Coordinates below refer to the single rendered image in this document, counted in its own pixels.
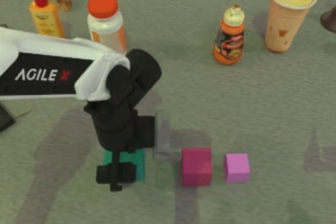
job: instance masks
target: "magenta cube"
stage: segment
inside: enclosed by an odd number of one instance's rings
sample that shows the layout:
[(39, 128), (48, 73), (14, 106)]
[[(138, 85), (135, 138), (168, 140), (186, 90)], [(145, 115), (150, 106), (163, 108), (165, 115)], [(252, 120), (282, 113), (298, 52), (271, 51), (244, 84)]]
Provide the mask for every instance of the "magenta cube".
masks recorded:
[(229, 183), (247, 182), (250, 177), (250, 165), (246, 153), (230, 153), (224, 158), (225, 178)]
[(209, 186), (211, 180), (211, 149), (182, 148), (182, 185)]

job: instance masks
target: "cup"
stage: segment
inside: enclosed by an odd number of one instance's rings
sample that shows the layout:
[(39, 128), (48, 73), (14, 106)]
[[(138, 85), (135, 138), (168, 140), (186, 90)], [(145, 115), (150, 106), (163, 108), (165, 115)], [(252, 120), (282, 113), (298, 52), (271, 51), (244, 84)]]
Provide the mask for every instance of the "cup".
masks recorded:
[(272, 52), (289, 49), (304, 18), (317, 0), (270, 0), (265, 46)]

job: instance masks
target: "white bottle cap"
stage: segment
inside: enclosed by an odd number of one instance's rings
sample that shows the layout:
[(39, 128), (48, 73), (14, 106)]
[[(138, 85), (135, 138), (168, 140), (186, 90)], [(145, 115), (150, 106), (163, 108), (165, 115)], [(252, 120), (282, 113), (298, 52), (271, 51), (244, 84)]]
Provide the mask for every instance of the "white bottle cap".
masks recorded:
[(224, 13), (224, 22), (228, 26), (240, 26), (244, 22), (245, 14), (239, 5), (234, 5)]

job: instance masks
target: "red x letter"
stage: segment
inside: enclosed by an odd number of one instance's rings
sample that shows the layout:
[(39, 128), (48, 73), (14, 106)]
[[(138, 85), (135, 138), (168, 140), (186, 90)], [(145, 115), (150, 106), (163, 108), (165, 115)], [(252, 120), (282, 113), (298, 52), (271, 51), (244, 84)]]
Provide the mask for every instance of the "red x letter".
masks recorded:
[(59, 73), (59, 80), (60, 81), (67, 81), (69, 78), (70, 71), (69, 70), (63, 70), (62, 73)]

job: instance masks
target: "robotic arm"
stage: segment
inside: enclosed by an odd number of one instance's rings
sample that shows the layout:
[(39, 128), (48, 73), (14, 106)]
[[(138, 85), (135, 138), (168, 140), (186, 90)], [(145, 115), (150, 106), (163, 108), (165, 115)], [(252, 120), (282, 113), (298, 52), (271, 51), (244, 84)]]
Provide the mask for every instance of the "robotic arm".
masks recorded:
[(0, 99), (74, 97), (86, 100), (100, 145), (113, 152), (97, 167), (97, 182), (131, 183), (135, 167), (119, 164), (122, 151), (154, 146), (154, 117), (134, 108), (161, 77), (156, 60), (140, 49), (122, 55), (84, 39), (60, 39), (0, 28)]

